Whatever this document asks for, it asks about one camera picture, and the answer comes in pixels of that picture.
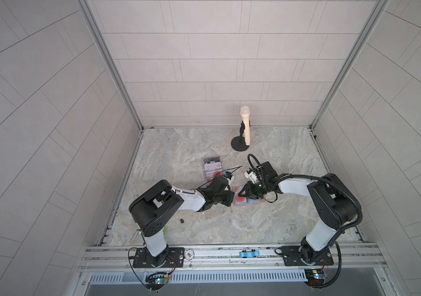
robotic arm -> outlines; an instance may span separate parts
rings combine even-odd
[[[250,157],[256,161],[256,167]],[[285,255],[299,258],[303,264],[314,265],[328,252],[329,246],[334,243],[337,245],[335,240],[340,234],[361,222],[362,213],[358,200],[335,174],[329,173],[322,177],[278,175],[269,162],[260,164],[252,154],[248,155],[248,161],[251,169],[245,176],[250,181],[239,192],[239,196],[257,199],[264,198],[269,192],[275,192],[278,198],[278,193],[295,193],[312,198],[319,214],[318,222],[302,239],[299,250]],[[174,213],[177,210],[205,211],[217,203],[231,206],[234,196],[230,190],[232,180],[233,175],[225,172],[225,175],[215,177],[207,187],[191,191],[176,188],[168,181],[161,180],[133,201],[128,209],[140,227],[146,256],[153,266],[160,267],[166,260],[169,247],[164,238],[163,227]],[[357,218],[353,222],[348,223],[355,217]]]

marble floor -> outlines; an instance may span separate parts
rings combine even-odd
[[[243,152],[230,147],[238,130],[238,127],[146,129],[107,245],[142,245],[136,231],[138,225],[128,211],[130,203],[161,179],[183,189],[200,186],[205,182],[202,172],[205,157],[220,156],[223,168],[243,165],[234,173],[234,186],[247,181],[243,173],[249,168],[249,153],[261,163],[269,161],[278,174],[327,173],[307,127],[252,127],[252,143]],[[166,224],[165,238],[169,245],[297,242],[309,233],[317,219],[310,198],[283,194],[273,204],[231,207],[215,204],[200,213],[178,211]],[[339,240],[356,240],[355,229],[350,228]]]

black round base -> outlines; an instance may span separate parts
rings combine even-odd
[[[245,151],[249,146],[245,144],[245,138],[242,136],[236,136],[232,139],[231,146],[234,150]]]

tiled wall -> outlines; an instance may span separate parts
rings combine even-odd
[[[361,230],[421,295],[421,0],[392,0],[315,134],[364,205]]]
[[[308,125],[375,2],[88,3],[149,127]]]
[[[137,133],[74,0],[0,0],[0,296],[60,295]]]

mounting plate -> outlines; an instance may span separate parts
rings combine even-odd
[[[144,248],[137,249],[135,256],[137,257],[133,260],[133,268],[155,268]],[[171,266],[171,263],[165,260],[163,265],[159,266],[160,268],[183,267],[184,261],[179,259],[179,257],[182,256],[184,258],[184,248],[169,248],[168,256],[176,261],[176,266],[174,264]]]
[[[310,266],[302,262],[299,246],[282,246],[279,247],[279,249],[286,255],[286,257],[283,256],[284,266]],[[332,254],[330,253],[329,248],[326,248],[322,254],[316,258],[316,265],[321,265],[322,260],[324,260],[327,265],[333,265]]]

